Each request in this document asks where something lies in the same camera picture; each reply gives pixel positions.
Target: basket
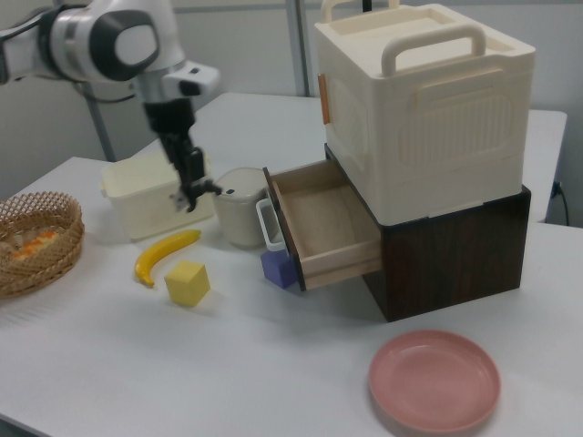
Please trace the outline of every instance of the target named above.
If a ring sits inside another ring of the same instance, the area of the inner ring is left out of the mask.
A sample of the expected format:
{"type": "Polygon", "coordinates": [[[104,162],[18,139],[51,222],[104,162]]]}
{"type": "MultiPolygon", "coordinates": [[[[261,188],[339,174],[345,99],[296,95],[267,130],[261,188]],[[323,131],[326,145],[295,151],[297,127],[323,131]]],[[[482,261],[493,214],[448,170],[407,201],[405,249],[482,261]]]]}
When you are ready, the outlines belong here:
{"type": "Polygon", "coordinates": [[[84,228],[81,207],[64,193],[30,193],[0,203],[0,299],[38,290],[71,270],[84,228]],[[39,236],[46,235],[50,244],[41,244],[39,236]],[[23,255],[31,244],[35,251],[23,255]]]}

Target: box lid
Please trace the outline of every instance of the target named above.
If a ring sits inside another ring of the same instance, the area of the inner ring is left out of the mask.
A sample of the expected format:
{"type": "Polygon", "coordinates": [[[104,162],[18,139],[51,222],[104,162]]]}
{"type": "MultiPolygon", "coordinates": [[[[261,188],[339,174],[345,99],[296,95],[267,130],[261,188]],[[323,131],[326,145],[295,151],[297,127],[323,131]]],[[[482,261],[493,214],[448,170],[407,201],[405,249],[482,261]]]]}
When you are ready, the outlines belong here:
{"type": "Polygon", "coordinates": [[[318,23],[316,28],[371,77],[390,75],[385,71],[387,57],[393,58],[394,73],[472,54],[535,52],[533,47],[442,5],[400,6],[318,23]]]}
{"type": "Polygon", "coordinates": [[[179,183],[178,172],[161,150],[113,163],[101,170],[101,177],[109,198],[122,198],[179,183]]]}

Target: wooden drawer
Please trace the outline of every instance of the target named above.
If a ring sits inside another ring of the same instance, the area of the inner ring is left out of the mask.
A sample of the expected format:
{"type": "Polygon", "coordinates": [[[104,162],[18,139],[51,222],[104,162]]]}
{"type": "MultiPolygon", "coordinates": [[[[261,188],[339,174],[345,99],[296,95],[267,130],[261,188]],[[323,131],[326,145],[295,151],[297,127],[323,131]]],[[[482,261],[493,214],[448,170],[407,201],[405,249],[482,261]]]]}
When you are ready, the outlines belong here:
{"type": "Polygon", "coordinates": [[[264,171],[302,290],[383,268],[381,231],[333,161],[264,171]]]}

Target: banana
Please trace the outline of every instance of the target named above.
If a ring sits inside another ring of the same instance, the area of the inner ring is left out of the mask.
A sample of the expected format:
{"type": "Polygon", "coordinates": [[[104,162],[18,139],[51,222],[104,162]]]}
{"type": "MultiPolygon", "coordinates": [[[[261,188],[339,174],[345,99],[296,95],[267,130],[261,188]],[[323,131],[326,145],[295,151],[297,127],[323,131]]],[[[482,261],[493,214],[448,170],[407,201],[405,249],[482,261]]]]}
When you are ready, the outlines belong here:
{"type": "Polygon", "coordinates": [[[154,243],[136,259],[136,276],[143,284],[153,287],[154,281],[149,276],[149,273],[154,265],[170,253],[194,243],[199,237],[199,230],[189,229],[177,232],[154,243]]]}

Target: plate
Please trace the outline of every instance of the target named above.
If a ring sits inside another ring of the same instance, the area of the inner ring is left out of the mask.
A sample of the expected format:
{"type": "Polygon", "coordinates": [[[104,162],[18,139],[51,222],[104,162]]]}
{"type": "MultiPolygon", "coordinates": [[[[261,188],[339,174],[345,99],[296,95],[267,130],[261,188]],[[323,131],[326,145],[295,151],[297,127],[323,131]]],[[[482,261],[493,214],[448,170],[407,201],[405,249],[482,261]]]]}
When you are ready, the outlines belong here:
{"type": "Polygon", "coordinates": [[[500,395],[500,375],[477,344],[440,330],[410,332],[374,356],[369,385],[380,407],[422,432],[458,432],[485,420],[500,395]]]}

